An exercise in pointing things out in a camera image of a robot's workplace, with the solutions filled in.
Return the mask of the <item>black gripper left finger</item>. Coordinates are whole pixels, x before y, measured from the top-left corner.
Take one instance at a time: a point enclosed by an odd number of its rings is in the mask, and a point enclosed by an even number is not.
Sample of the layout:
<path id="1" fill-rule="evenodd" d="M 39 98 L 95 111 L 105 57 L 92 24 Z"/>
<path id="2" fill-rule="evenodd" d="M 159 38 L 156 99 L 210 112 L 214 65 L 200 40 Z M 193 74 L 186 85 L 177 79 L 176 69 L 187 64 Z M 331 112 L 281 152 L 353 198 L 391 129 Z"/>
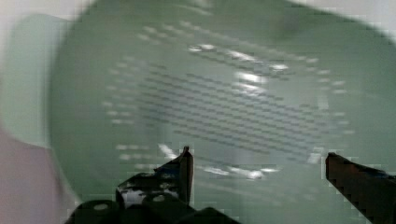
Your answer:
<path id="1" fill-rule="evenodd" d="M 189 147 L 151 173 L 116 187 L 114 201 L 80 204 L 64 224 L 240 224 L 213 207 L 190 206 L 193 156 Z"/>

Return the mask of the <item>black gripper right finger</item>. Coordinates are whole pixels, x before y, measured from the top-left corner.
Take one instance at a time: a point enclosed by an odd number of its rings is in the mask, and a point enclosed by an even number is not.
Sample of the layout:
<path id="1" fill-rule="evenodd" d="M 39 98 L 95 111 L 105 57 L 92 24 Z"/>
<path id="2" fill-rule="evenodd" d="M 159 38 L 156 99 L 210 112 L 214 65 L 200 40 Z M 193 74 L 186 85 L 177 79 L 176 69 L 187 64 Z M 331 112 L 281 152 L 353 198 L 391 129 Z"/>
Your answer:
<path id="1" fill-rule="evenodd" d="M 395 176 L 336 153 L 326 160 L 326 179 L 373 224 L 395 224 Z"/>

